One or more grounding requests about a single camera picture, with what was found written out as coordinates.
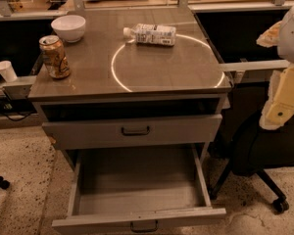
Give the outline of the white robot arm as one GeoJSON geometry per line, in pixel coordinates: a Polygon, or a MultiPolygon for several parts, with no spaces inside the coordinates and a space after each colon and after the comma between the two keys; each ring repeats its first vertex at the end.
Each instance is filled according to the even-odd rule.
{"type": "Polygon", "coordinates": [[[256,43],[267,48],[276,46],[278,56],[289,62],[284,71],[272,74],[269,98],[259,120],[262,129],[276,130],[294,115],[294,5],[280,22],[261,34],[256,43]]]}

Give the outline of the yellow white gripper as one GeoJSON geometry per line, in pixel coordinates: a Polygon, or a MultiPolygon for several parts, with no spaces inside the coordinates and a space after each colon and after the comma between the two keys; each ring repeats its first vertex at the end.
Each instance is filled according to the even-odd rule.
{"type": "MultiPolygon", "coordinates": [[[[256,43],[269,48],[279,42],[281,22],[262,33],[256,43]]],[[[268,100],[262,109],[259,125],[265,130],[282,127],[294,115],[294,64],[284,71],[275,70],[269,80],[268,100]]]]}

